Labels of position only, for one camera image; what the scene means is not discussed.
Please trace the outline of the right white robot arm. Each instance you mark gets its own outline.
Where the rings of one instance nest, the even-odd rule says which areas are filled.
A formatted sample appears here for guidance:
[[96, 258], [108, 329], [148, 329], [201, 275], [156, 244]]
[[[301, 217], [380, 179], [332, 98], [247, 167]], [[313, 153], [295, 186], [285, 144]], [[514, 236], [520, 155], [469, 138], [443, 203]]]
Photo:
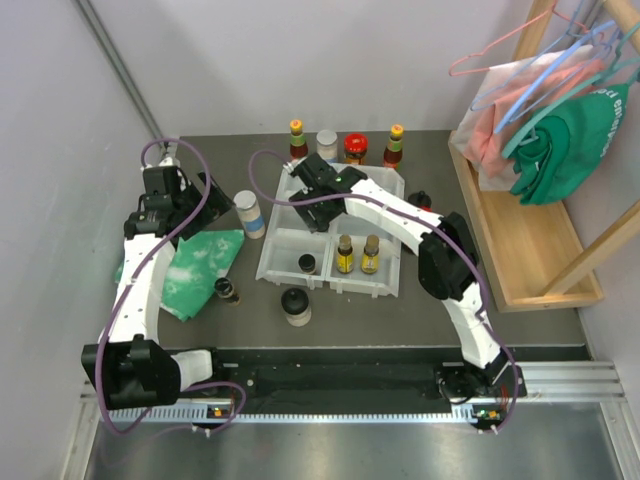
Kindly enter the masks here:
[[445, 306], [469, 366], [466, 380], [476, 394], [498, 389], [507, 368], [513, 389], [521, 385], [513, 354], [494, 332], [487, 313], [489, 289], [465, 219], [438, 215], [388, 192], [352, 166], [336, 170], [319, 155], [288, 162], [284, 170], [302, 182], [288, 202], [313, 232], [324, 232], [340, 215], [376, 225], [406, 245], [418, 260], [422, 288]]

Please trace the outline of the black cap pepper bottle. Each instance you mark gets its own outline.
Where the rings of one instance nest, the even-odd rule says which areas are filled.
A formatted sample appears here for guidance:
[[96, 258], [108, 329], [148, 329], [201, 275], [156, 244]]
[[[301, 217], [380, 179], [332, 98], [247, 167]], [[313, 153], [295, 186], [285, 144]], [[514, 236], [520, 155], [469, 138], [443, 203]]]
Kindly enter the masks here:
[[317, 271], [316, 259], [312, 254], [306, 253], [299, 257], [298, 266], [302, 273], [314, 275]]
[[218, 278], [214, 284], [216, 295], [226, 304], [236, 306], [240, 302], [240, 295], [233, 283], [226, 277]]

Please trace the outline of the yellow label brown bottle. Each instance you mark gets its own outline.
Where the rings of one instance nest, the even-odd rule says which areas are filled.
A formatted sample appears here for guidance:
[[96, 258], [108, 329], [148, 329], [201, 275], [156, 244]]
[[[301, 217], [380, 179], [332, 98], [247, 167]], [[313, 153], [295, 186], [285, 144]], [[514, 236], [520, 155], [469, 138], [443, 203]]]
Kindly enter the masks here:
[[368, 235], [363, 248], [361, 270], [368, 275], [374, 274], [379, 268], [380, 240], [377, 235]]
[[341, 274], [349, 274], [354, 268], [354, 256], [352, 239], [343, 234], [339, 237], [336, 250], [336, 268]]

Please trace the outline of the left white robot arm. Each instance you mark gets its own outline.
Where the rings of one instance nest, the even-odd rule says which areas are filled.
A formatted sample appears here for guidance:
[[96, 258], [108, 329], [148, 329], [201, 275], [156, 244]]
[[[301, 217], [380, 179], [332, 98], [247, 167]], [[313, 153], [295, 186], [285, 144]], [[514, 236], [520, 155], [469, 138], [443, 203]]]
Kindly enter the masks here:
[[167, 158], [143, 170], [145, 192], [124, 225], [125, 259], [104, 346], [84, 346], [81, 363], [109, 411], [171, 405], [193, 386], [205, 396], [226, 387], [212, 348], [170, 352], [159, 344], [158, 318], [186, 321], [214, 294], [244, 242], [240, 230], [209, 231], [232, 207], [216, 184], [207, 197]]

